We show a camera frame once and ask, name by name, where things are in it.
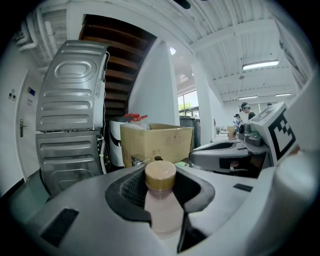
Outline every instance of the pipe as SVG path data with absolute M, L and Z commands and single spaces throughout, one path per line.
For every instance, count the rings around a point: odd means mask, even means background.
M 42 47 L 41 47 L 40 44 L 39 44 L 39 48 L 40 48 L 40 50 L 41 50 L 41 53 L 42 53 L 42 56 L 44 57 L 45 62 L 47 62 L 47 61 L 48 61 L 48 58 L 47 58 L 47 56 L 45 55 L 45 52 L 44 52 L 44 50 L 42 49 Z
M 36 9 L 36 18 L 37 18 L 37 21 L 38 21 L 40 35 L 41 35 L 44 47 L 45 47 L 45 49 L 46 49 L 46 51 L 47 51 L 47 53 L 49 55 L 49 59 L 52 61 L 52 55 L 51 55 L 51 52 L 50 52 L 50 49 L 49 49 L 49 46 L 48 46 L 47 39 L 45 37 L 44 22 L 42 20 L 42 14 L 41 14 L 40 8 Z
M 51 23 L 49 21 L 46 21 L 44 24 L 45 24 L 46 32 L 48 33 L 48 36 L 49 36 L 49 41 L 51 43 L 53 53 L 56 54 L 58 51 L 58 47 L 54 38 L 54 34 L 52 32 Z
M 27 50 L 27 49 L 32 49 L 32 48 L 35 48 L 38 46 L 38 39 L 37 39 L 34 23 L 32 22 L 31 13 L 29 13 L 26 16 L 26 24 L 28 26 L 29 33 L 30 33 L 30 36 L 31 36 L 31 39 L 33 42 L 25 44 L 24 46 L 20 47 L 19 48 L 20 52 Z
M 100 150 L 100 163 L 101 163 L 101 168 L 102 168 L 102 172 L 103 174 L 107 174 L 107 170 L 106 170 L 106 166 L 105 166 L 105 161 L 104 161 L 104 153 L 105 153 L 105 138 L 102 137 L 101 139 L 98 139 L 99 141 L 102 140 L 102 145 L 101 145 L 101 150 Z
M 23 34 L 23 38 L 19 39 L 16 42 L 17 45 L 21 45 L 23 43 L 26 43 L 30 38 L 29 37 L 28 28 L 27 28 L 27 24 L 26 24 L 26 22 L 24 20 L 21 22 L 21 31 L 22 31 L 22 34 Z

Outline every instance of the cap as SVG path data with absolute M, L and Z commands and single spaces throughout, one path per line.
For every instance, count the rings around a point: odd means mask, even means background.
M 175 184 L 176 167 L 168 161 L 154 161 L 145 167 L 145 182 L 151 189 L 168 190 Z
M 241 109 L 243 109 L 246 105 L 248 105 L 247 102 L 242 103 L 242 104 L 241 104 Z

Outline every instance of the black slot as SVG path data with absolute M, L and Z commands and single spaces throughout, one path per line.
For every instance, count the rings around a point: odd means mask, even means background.
M 177 246 L 177 253 L 181 253 L 195 246 L 206 238 L 207 237 L 201 231 L 192 227 L 189 217 L 185 215 L 183 217 L 180 240 Z
M 254 188 L 253 186 L 243 185 L 240 183 L 235 184 L 233 187 L 239 190 L 247 191 L 247 192 L 251 192 L 251 190 Z
M 191 5 L 186 0 L 173 0 L 184 9 L 190 9 Z
M 53 246 L 58 247 L 78 214 L 77 210 L 63 209 L 44 230 L 41 237 Z
M 110 208 L 125 220 L 151 225 L 151 215 L 145 210 L 147 192 L 143 166 L 113 182 L 105 192 L 105 199 Z M 202 211 L 215 196 L 210 183 L 179 168 L 172 192 L 187 214 Z

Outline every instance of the ceiling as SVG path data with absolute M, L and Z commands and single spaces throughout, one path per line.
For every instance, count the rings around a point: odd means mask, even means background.
M 189 28 L 187 40 L 222 101 L 253 95 L 296 94 L 289 64 L 279 45 L 277 27 L 262 1 L 195 0 L 190 4 L 189 10 L 176 8 L 194 22 L 188 24 L 192 29 Z M 191 65 L 183 61 L 178 51 L 173 58 L 176 78 L 192 73 Z M 279 64 L 242 71 L 242 65 L 267 60 L 279 60 Z M 176 81 L 179 95 L 196 89 L 190 81 Z
M 190 9 L 173 0 L 109 0 L 105 4 L 134 10 L 174 35 L 201 61 L 209 85 L 221 102 L 252 95 L 296 94 L 289 64 L 279 46 L 276 24 L 262 0 L 188 2 Z M 47 3 L 42 8 L 43 22 L 50 21 L 59 47 L 67 39 L 68 3 L 64 0 Z M 35 55 L 47 67 L 51 60 L 41 37 L 38 38 Z M 176 48 L 173 55 L 179 95 L 196 89 L 191 63 L 183 52 Z M 242 71 L 244 64 L 272 59 L 280 61 L 276 67 Z

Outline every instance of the white ceiling beam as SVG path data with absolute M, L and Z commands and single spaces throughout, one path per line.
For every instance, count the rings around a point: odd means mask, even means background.
M 250 104 L 255 104 L 255 103 L 271 103 L 271 102 L 285 102 L 291 98 L 297 97 L 296 94 L 292 94 L 291 96 L 283 96 L 283 97 L 275 97 L 275 96 L 265 96 L 265 97 L 258 97 L 258 98 L 248 98 L 244 100 L 233 100 L 233 101 L 227 101 L 224 103 L 225 106 L 230 106 L 230 105 L 241 105 L 242 102 L 247 102 L 249 105 Z
M 41 12 L 43 14 L 45 14 L 45 13 L 49 13 L 49 12 L 65 10 L 67 8 L 68 8 L 68 4 L 67 4 L 67 1 L 65 1 L 65 3 L 59 3 L 59 4 L 54 4 L 54 5 L 45 5 L 45 7 L 41 6 Z
M 212 81 L 211 77 L 210 77 L 210 65 L 212 63 L 208 63 L 206 61 L 206 59 L 204 58 L 203 55 L 198 55 L 198 59 L 200 60 L 201 64 L 202 64 L 202 67 L 206 73 L 206 78 L 208 80 L 208 85 L 209 87 L 211 88 L 211 90 L 213 91 L 214 95 L 216 96 L 216 98 L 219 100 L 219 102 L 221 103 L 221 105 L 224 104 L 224 101 L 222 100 L 221 96 L 220 96 L 220 92 L 219 92 L 219 89 L 218 87 L 214 84 L 214 82 Z
M 190 86 L 194 86 L 195 85 L 195 80 L 194 79 L 188 79 L 187 81 L 185 82 L 181 82 L 181 83 L 178 83 L 176 85 L 176 87 L 179 89 L 183 89 L 183 88 L 187 88 L 187 87 L 190 87 Z
M 69 0 L 47 0 L 47 1 L 42 1 L 41 3 L 39 3 L 38 7 L 39 8 L 50 8 L 53 6 L 59 6 L 59 5 L 63 5 L 63 4 L 67 4 Z
M 253 33 L 264 30 L 277 29 L 273 19 L 260 19 L 249 22 L 236 24 L 227 28 L 213 32 L 190 44 L 196 52 L 213 46 L 220 41 L 224 41 L 233 37 L 239 37 L 242 34 Z
M 232 26 L 237 25 L 237 21 L 236 21 L 236 15 L 234 13 L 234 9 L 232 8 L 232 6 L 229 4 L 228 1 L 225 2 L 225 5 L 229 11 L 229 15 L 231 17 L 231 22 L 232 22 Z M 242 44 L 242 38 L 241 36 L 236 36 L 236 47 L 238 50 L 238 68 L 239 68 L 239 74 L 241 75 L 243 73 L 243 69 L 242 69 L 242 63 L 243 63 L 243 57 L 244 57 L 244 50 L 243 50 L 243 44 Z M 238 81 L 238 95 L 240 94 L 240 91 L 242 89 L 242 85 L 243 85 L 243 79 Z
M 240 76 L 244 76 L 244 79 L 246 79 L 246 78 L 269 76 L 269 75 L 276 76 L 276 75 L 280 75 L 280 74 L 284 74 L 284 73 L 287 73 L 288 75 L 290 75 L 292 72 L 289 67 L 266 68 L 266 69 L 247 71 L 247 72 L 243 72 L 241 74 L 233 74 L 230 76 L 215 79 L 215 80 L 213 80 L 213 82 L 215 84 L 225 84 L 225 83 L 231 83 L 231 82 L 239 80 Z
M 258 97 L 267 97 L 267 96 L 274 96 L 276 94 L 287 94 L 287 93 L 296 94 L 295 88 L 292 85 L 282 85 L 282 86 L 267 87 L 267 88 L 255 88 L 251 90 L 240 91 L 239 95 L 237 91 L 232 93 L 221 94 L 221 97 L 223 101 L 232 101 L 232 100 L 237 100 L 239 97 L 247 97 L 247 96 L 255 96 L 255 95 L 257 95 Z
M 181 96 L 181 95 L 184 95 L 184 94 L 188 94 L 188 93 L 191 93 L 191 92 L 194 92 L 196 91 L 197 88 L 196 88 L 196 85 L 193 83 L 189 86 L 177 86 L 176 87 L 176 92 L 177 92 L 177 95 L 178 97 Z

